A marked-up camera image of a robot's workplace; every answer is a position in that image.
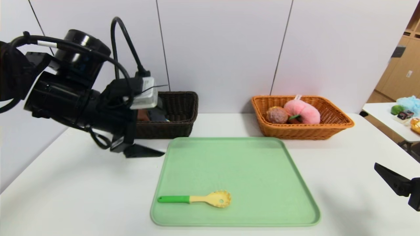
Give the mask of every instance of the plush donut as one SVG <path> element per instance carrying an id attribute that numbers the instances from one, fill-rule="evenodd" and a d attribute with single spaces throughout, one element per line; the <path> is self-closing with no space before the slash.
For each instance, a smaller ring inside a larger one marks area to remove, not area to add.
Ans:
<path id="1" fill-rule="evenodd" d="M 284 105 L 284 109 L 290 116 L 289 122 L 292 124 L 319 124 L 321 121 L 319 111 L 302 100 L 290 100 Z"/>

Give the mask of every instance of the yellow toy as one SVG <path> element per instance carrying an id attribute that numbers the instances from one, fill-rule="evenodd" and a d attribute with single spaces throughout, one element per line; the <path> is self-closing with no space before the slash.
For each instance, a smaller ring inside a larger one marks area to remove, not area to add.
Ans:
<path id="1" fill-rule="evenodd" d="M 207 196 L 161 196 L 157 199 L 162 203 L 192 203 L 192 202 L 206 202 L 214 207 L 225 208 L 231 203 L 231 194 L 226 190 L 212 192 Z"/>

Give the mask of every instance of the orange wicker basket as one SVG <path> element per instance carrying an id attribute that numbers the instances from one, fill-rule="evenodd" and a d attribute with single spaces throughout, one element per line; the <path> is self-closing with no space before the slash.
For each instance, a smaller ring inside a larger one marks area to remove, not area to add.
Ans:
<path id="1" fill-rule="evenodd" d="M 320 124 L 273 124 L 266 119 L 267 110 L 273 106 L 284 107 L 295 96 L 255 96 L 252 106 L 258 124 L 265 136 L 279 139 L 328 139 L 336 133 L 351 128 L 354 122 L 329 100 L 319 96 L 302 96 L 301 100 L 314 106 L 321 114 Z"/>

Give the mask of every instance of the white wall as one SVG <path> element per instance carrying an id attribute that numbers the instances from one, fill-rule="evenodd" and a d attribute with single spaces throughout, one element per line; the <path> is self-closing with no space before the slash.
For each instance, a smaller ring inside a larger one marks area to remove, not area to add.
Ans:
<path id="1" fill-rule="evenodd" d="M 31 2 L 46 36 L 62 39 L 69 29 L 78 29 L 98 38 L 110 49 L 111 21 L 115 16 L 119 16 L 130 34 L 143 66 L 151 71 L 158 85 L 168 84 L 156 0 L 33 0 Z M 115 34 L 118 61 L 131 76 L 134 76 L 137 66 L 118 25 Z M 105 63 L 94 89 L 102 91 L 114 78 L 113 65 Z M 162 87 L 159 90 L 165 91 L 169 88 Z"/>
<path id="2" fill-rule="evenodd" d="M 3 42 L 21 36 L 23 31 L 42 34 L 27 0 L 1 0 L 0 20 L 0 40 Z M 48 48 L 34 45 L 19 49 L 23 53 L 49 52 Z M 23 110 L 23 105 L 24 101 L 21 101 L 12 110 L 0 114 L 0 192 L 65 130 L 65 126 L 55 121 L 33 118 L 30 112 Z"/>
<path id="3" fill-rule="evenodd" d="M 269 95 L 291 0 L 158 0 L 173 91 L 201 113 L 252 112 Z"/>
<path id="4" fill-rule="evenodd" d="M 417 3 L 294 0 L 272 95 L 320 95 L 359 113 Z"/>

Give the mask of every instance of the plastic tray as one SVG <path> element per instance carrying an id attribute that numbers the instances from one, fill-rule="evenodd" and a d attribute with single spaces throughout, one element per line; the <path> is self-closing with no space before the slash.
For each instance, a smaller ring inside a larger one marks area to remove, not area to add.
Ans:
<path id="1" fill-rule="evenodd" d="M 232 194 L 231 205 L 158 203 L 159 196 Z M 161 226 L 312 226 L 320 211 L 276 138 L 177 138 L 168 147 L 151 208 Z"/>

